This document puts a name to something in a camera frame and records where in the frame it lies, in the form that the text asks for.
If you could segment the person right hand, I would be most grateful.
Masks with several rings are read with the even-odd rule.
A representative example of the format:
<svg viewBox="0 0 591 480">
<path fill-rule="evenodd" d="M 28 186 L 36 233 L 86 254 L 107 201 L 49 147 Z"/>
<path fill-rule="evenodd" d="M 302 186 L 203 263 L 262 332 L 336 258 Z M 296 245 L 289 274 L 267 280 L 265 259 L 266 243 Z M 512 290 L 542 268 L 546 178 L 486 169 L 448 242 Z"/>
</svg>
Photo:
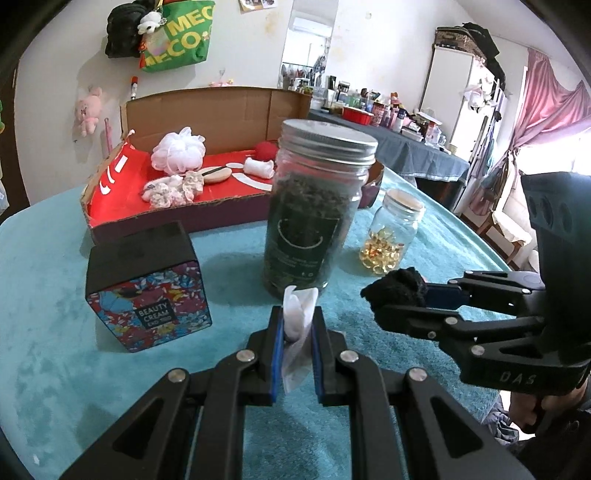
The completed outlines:
<svg viewBox="0 0 591 480">
<path fill-rule="evenodd" d="M 577 409 L 589 398 L 589 380 L 563 396 L 536 397 L 512 392 L 509 417 L 526 434 L 537 434 L 560 415 Z"/>
</svg>

